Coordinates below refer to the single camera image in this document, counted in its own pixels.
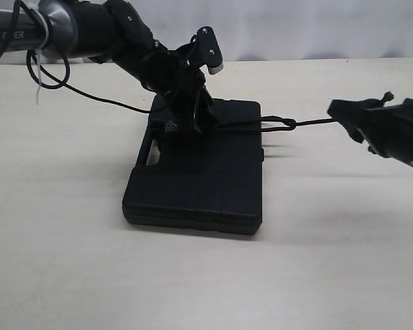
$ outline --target white backdrop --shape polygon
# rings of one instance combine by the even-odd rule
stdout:
[[[0,0],[0,8],[12,2]],[[211,25],[228,61],[413,57],[413,0],[131,2],[170,48]],[[20,59],[15,54],[4,58]]]

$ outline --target table surface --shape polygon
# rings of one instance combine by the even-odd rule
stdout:
[[[114,65],[70,83],[153,98]],[[207,85],[325,118],[334,98],[413,98],[413,59],[227,63]],[[35,91],[0,66],[0,330],[413,329],[413,169],[337,124],[270,133],[256,236],[132,228],[120,205],[147,117]]]

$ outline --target black plastic case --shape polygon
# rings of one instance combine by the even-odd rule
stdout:
[[[160,106],[156,98],[152,109]],[[260,119],[256,102],[215,100],[212,112],[221,123]],[[159,161],[148,166],[156,119],[167,121],[172,114],[149,115],[123,199],[126,220],[132,225],[254,235],[262,224],[261,133],[210,131],[196,139],[158,141]],[[261,124],[245,127],[260,129]]]

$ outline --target black case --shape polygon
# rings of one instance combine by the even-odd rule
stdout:
[[[153,109],[162,106],[156,98]],[[260,119],[256,102],[215,100],[221,123]],[[157,141],[160,158],[147,160],[159,130],[153,123],[172,119],[170,111],[149,115],[149,124],[123,199],[132,225],[193,228],[253,235],[262,223],[261,133],[209,131],[184,140]],[[260,123],[246,125],[260,129]]]

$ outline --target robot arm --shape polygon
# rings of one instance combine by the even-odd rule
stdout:
[[[21,13],[7,52],[43,48],[43,55],[87,57],[96,63],[113,61],[160,95],[176,117],[180,131],[202,131],[213,122],[213,103],[200,68],[210,74],[223,68],[222,54],[210,27],[198,30],[191,42],[168,50],[157,41],[133,6],[124,0],[95,4],[78,0],[41,0],[32,20]],[[6,36],[11,11],[0,10],[0,42]]]

